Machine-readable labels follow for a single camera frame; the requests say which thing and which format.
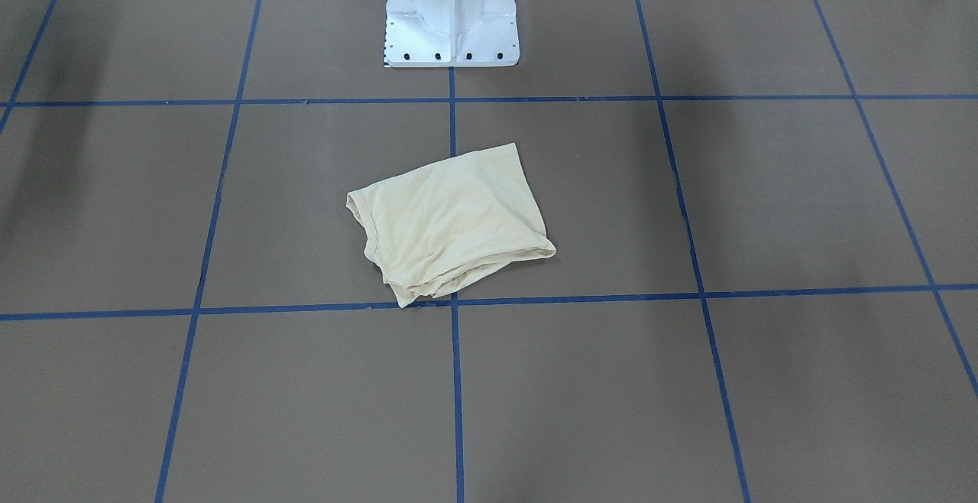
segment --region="white metal bracket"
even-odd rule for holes
[[[384,65],[504,67],[518,60],[514,0],[387,0]]]

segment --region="cloth fold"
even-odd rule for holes
[[[516,144],[472,151],[347,193],[364,255],[400,307],[443,297],[511,262],[556,253]]]

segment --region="white cloth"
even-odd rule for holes
[[[398,305],[443,297],[511,262],[556,253],[517,145],[472,151],[346,196]]]

